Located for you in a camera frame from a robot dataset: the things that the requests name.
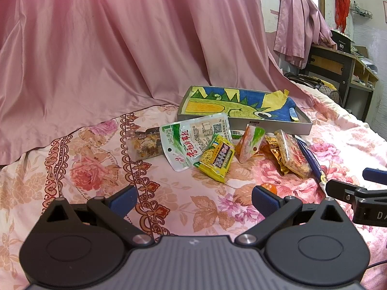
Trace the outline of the orange tangerine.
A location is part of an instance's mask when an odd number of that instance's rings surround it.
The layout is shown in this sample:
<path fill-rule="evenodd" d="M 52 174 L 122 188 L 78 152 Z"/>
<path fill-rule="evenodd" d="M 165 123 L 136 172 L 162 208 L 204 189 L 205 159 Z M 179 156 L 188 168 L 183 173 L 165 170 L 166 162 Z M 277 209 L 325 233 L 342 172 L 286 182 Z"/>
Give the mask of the orange tangerine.
<path fill-rule="evenodd" d="M 271 183 L 263 183 L 261 184 L 261 187 L 265 188 L 266 190 L 269 190 L 273 194 L 277 195 L 277 187 L 274 184 Z"/>

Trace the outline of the dark blue stick packet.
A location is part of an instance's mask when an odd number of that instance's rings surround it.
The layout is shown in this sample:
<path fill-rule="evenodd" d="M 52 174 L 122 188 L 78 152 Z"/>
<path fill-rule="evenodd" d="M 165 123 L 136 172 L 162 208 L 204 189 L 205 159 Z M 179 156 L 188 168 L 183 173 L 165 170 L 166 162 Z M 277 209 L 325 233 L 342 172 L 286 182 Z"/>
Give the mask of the dark blue stick packet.
<path fill-rule="evenodd" d="M 321 166 L 318 160 L 316 159 L 316 157 L 314 156 L 313 152 L 309 150 L 308 145 L 302 138 L 295 136 L 295 140 L 297 141 L 302 154 L 305 156 L 307 162 L 309 163 L 310 168 L 312 169 L 312 172 L 317 182 L 320 184 L 320 186 L 326 186 L 326 183 L 327 183 L 326 175 L 324 171 L 321 169 Z"/>

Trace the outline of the rice cracker clear packet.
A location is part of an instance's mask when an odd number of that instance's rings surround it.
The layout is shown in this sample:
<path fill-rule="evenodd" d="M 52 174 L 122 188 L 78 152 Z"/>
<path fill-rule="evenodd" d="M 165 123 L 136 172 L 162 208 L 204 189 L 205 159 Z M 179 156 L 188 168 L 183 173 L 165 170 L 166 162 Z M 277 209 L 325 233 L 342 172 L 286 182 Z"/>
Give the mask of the rice cracker clear packet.
<path fill-rule="evenodd" d="M 279 145 L 281 161 L 284 166 L 301 178 L 309 178 L 312 169 L 295 138 L 283 130 L 275 131 L 274 135 Z"/>

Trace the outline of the orange green white packet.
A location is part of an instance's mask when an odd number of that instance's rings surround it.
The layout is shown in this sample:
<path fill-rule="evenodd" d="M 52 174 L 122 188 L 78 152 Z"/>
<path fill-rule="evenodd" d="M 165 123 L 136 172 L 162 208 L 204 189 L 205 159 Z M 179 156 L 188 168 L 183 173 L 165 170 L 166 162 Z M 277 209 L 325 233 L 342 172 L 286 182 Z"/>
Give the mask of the orange green white packet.
<path fill-rule="evenodd" d="M 259 126 L 247 125 L 244 134 L 236 145 L 236 155 L 241 164 L 258 152 L 265 133 L 265 129 Z"/>

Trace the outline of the gold candy packet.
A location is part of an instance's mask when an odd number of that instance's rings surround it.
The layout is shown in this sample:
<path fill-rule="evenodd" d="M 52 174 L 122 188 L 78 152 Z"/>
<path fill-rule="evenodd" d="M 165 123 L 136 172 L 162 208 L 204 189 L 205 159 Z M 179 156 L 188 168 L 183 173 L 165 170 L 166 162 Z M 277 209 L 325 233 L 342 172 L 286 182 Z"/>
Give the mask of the gold candy packet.
<path fill-rule="evenodd" d="M 282 161 L 281 151 L 279 149 L 279 143 L 278 143 L 276 137 L 265 135 L 264 138 L 265 138 L 266 143 L 268 144 L 270 152 L 273 154 L 277 163 L 279 164 L 281 174 L 282 175 L 288 174 L 290 172 L 290 169 L 288 169 Z"/>

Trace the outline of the mixed nuts clear bag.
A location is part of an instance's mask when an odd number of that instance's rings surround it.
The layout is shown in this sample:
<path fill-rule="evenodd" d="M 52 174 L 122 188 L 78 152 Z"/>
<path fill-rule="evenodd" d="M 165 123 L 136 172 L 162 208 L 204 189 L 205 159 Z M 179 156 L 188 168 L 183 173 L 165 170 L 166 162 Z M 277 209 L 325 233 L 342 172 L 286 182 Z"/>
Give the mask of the mixed nuts clear bag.
<path fill-rule="evenodd" d="M 131 161 L 154 158 L 163 154 L 159 127 L 127 133 L 127 152 Z"/>

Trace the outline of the yellow cracker packet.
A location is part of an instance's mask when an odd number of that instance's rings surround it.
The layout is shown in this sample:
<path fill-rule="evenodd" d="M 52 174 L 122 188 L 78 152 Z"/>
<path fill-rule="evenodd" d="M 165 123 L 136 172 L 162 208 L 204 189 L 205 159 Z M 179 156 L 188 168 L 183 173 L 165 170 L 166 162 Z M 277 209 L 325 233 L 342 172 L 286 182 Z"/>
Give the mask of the yellow cracker packet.
<path fill-rule="evenodd" d="M 193 165 L 211 179 L 224 183 L 234 154 L 232 143 L 215 134 L 201 158 Z"/>

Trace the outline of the white green snack pouch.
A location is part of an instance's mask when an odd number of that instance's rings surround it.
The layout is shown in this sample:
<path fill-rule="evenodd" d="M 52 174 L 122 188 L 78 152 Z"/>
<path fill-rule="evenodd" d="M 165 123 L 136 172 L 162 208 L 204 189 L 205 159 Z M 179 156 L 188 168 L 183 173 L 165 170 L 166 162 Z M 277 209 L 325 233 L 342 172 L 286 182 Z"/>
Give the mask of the white green snack pouch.
<path fill-rule="evenodd" d="M 172 169 L 191 168 L 218 134 L 231 140 L 228 117 L 224 113 L 200 116 L 159 127 L 161 145 Z"/>

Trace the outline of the floral bed cover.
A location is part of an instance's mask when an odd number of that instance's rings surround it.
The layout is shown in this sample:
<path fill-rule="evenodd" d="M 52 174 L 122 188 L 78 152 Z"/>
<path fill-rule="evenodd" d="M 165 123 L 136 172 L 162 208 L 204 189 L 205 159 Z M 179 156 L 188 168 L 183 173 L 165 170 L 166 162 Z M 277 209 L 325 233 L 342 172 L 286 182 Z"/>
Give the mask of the floral bed cover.
<path fill-rule="evenodd" d="M 312 120 L 303 139 L 328 179 L 367 189 L 383 186 L 362 177 L 365 168 L 386 170 L 386 140 L 343 108 L 300 85 L 314 106 L 304 108 Z M 28 280 L 19 250 L 52 199 L 86 203 L 96 195 L 110 196 L 135 185 L 139 200 L 125 217 L 157 239 L 160 234 L 230 235 L 252 227 L 263 217 L 253 208 L 255 185 L 275 185 L 280 197 L 292 195 L 304 203 L 320 203 L 319 185 L 295 174 L 282 176 L 268 150 L 244 164 L 234 159 L 225 183 L 196 168 L 175 172 L 164 156 L 131 162 L 126 136 L 176 121 L 178 107 L 161 105 L 127 113 L 55 139 L 1 170 L 1 289 L 24 289 Z"/>

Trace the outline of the black bag by bed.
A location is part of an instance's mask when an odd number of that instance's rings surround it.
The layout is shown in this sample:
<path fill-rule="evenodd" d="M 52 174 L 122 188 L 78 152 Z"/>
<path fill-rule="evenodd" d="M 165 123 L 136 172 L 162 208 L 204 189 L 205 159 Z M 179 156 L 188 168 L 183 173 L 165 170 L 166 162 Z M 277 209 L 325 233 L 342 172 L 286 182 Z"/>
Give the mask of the black bag by bed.
<path fill-rule="evenodd" d="M 325 80 L 319 79 L 317 77 L 312 77 L 308 75 L 298 74 L 295 75 L 290 72 L 285 73 L 286 78 L 296 82 L 300 85 L 304 85 L 316 90 L 319 90 L 324 95 L 331 98 L 335 103 L 342 106 L 342 99 L 340 97 L 339 91 L 336 89 L 334 85 Z"/>

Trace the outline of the dark wooden desk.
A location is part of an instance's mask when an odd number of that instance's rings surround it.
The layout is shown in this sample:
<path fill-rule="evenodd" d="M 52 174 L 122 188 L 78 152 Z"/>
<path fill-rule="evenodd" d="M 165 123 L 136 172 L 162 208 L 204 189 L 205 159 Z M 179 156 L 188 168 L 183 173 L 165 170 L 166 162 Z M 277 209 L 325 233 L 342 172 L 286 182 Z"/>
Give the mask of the dark wooden desk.
<path fill-rule="evenodd" d="M 312 45 L 302 73 L 315 74 L 333 84 L 343 108 L 353 111 L 359 120 L 366 121 L 379 78 L 357 56 Z"/>

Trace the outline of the grey tray with dinosaur drawing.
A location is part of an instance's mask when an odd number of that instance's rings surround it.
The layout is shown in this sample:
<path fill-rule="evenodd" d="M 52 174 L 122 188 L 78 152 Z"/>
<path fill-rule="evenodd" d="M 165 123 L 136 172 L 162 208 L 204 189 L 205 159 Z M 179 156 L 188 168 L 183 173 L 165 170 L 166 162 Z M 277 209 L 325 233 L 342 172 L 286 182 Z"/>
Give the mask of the grey tray with dinosaur drawing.
<path fill-rule="evenodd" d="M 288 90 L 261 92 L 226 87 L 191 86 L 177 112 L 185 121 L 200 116 L 224 113 L 232 130 L 244 130 L 248 124 L 267 132 L 283 130 L 288 134 L 307 136 L 312 122 L 289 97 Z"/>

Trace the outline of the black box on desk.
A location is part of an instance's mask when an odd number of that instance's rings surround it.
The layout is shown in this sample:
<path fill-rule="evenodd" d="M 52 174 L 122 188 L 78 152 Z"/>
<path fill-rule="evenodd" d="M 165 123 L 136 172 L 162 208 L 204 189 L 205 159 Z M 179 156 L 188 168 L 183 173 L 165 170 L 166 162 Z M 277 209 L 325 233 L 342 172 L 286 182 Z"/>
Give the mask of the black box on desk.
<path fill-rule="evenodd" d="M 352 40 L 345 34 L 332 30 L 332 40 L 336 43 L 337 50 L 350 54 L 352 48 Z"/>

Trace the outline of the pink satin sheet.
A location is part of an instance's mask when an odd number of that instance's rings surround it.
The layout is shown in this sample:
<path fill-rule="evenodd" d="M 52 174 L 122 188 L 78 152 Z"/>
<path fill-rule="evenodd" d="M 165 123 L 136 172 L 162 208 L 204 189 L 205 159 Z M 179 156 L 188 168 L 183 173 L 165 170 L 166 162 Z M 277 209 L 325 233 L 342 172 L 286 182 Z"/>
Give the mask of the pink satin sheet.
<path fill-rule="evenodd" d="M 192 85 L 288 90 L 260 0 L 1 0 L 1 164 Z"/>

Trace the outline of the hanging pink curtain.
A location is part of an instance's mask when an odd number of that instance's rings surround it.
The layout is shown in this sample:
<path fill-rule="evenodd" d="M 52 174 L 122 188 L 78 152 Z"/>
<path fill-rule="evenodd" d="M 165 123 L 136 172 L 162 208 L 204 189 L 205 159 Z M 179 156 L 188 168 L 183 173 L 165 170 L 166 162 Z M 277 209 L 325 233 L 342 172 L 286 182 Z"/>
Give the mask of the hanging pink curtain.
<path fill-rule="evenodd" d="M 313 44 L 337 49 L 331 29 L 312 0 L 281 0 L 274 51 L 299 69 L 308 62 Z"/>

